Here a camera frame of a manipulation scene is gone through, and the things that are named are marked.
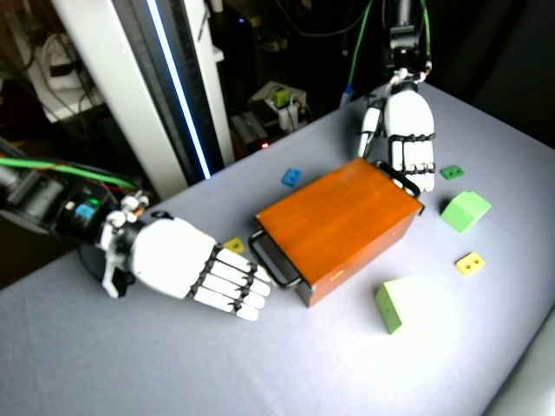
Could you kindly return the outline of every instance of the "green cable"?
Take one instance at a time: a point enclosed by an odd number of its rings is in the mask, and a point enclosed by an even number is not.
[[[428,7],[426,7],[426,0],[421,0],[422,8],[424,9],[424,24],[426,25],[426,55],[432,56],[432,49],[430,47],[430,19],[428,18]]]
[[[366,21],[368,20],[368,14],[370,12],[370,7],[372,6],[372,1],[373,0],[370,0],[370,3],[368,3],[368,6],[366,6],[366,10],[364,11],[364,17],[362,18],[361,29],[358,32],[358,40],[356,41],[355,53],[353,54],[353,62],[350,64],[349,81],[347,82],[347,84],[352,84],[353,78],[355,77],[356,59],[358,58],[358,49],[361,47],[362,36],[364,35],[364,29],[366,28]]]
[[[99,173],[79,169],[78,167],[57,165],[53,162],[42,162],[38,160],[29,159],[12,159],[0,157],[0,165],[21,167],[26,169],[50,169],[52,171],[70,173],[75,176],[82,176],[83,178],[95,179],[107,184],[114,184],[126,188],[136,188],[135,185],[123,179],[112,178],[111,176],[101,175]]]

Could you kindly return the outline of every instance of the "yellow lego brick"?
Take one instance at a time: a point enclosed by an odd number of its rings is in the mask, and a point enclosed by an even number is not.
[[[455,263],[459,272],[464,276],[471,276],[486,265],[486,262],[478,253],[470,253]]]
[[[243,251],[245,251],[245,245],[239,237],[234,237],[231,240],[226,241],[224,243],[224,247],[226,247],[228,250],[236,252],[237,254],[241,254]]]

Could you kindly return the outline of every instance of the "green block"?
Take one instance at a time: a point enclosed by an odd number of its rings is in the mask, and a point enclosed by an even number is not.
[[[393,334],[402,325],[402,322],[388,291],[389,284],[390,282],[385,282],[383,286],[381,286],[375,294],[375,301],[378,304],[378,309],[382,314],[388,332]]]
[[[463,232],[476,224],[491,207],[476,192],[464,191],[451,200],[441,217],[458,232]]]
[[[465,174],[460,167],[457,165],[452,165],[450,167],[446,167],[440,170],[441,176],[447,180],[457,179],[460,178],[462,175]]]
[[[274,91],[274,94],[271,97],[271,100],[273,101],[274,105],[277,108],[283,108],[289,105],[290,97],[291,97],[291,93],[289,89],[280,88]]]

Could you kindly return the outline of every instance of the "led light strip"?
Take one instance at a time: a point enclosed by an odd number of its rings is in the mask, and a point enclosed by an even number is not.
[[[156,29],[156,35],[158,35],[158,40],[160,41],[160,46],[162,47],[162,52],[164,54],[164,59],[166,60],[167,68],[170,71],[170,76],[172,77],[173,87],[177,92],[177,98],[180,101],[181,110],[185,116],[185,121],[189,128],[189,133],[193,139],[194,149],[199,157],[200,167],[205,175],[206,179],[210,178],[210,171],[208,170],[208,165],[206,164],[205,155],[202,152],[202,147],[200,145],[199,136],[197,135],[197,130],[193,123],[193,117],[191,116],[191,110],[187,104],[185,98],[185,93],[183,92],[183,86],[181,85],[180,76],[178,75],[177,68],[175,66],[175,61],[173,60],[172,50],[167,41],[166,31],[164,30],[164,24],[160,18],[160,12],[158,11],[158,5],[156,0],[147,0],[148,9],[150,10],[150,16],[153,19],[154,28]]]

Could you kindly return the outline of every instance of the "box handle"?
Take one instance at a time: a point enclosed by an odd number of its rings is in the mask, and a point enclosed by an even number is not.
[[[288,288],[292,288],[294,286],[297,286],[299,283],[301,283],[303,281],[303,277],[301,276],[301,274],[298,272],[298,270],[295,269],[295,271],[298,273],[298,277],[296,277],[293,280],[286,280],[286,279],[280,279],[278,278],[278,273],[275,273],[274,270],[272,269],[272,267],[270,266],[269,262],[266,262],[264,260],[264,256],[261,254],[260,251],[258,251],[258,249],[256,248],[256,243],[261,240],[264,237],[268,237],[268,234],[266,233],[265,230],[258,230],[256,232],[254,232],[253,234],[251,234],[251,236],[249,237],[249,248],[251,249],[252,253],[254,253],[254,256],[257,258],[258,262],[261,263],[264,268],[268,271],[268,273],[270,274],[271,278],[273,279],[274,282],[276,282],[277,286],[284,288],[284,289],[288,289]],[[286,255],[281,251],[281,249],[279,249],[279,251],[281,252],[281,254],[285,257]]]
[[[383,160],[377,160],[374,162],[374,166],[380,169],[382,172],[386,173],[390,178],[398,180],[402,183],[405,188],[408,188],[413,196],[418,199],[420,196],[420,188],[416,186],[414,182],[408,180],[405,176],[396,171],[393,167],[385,163]]]

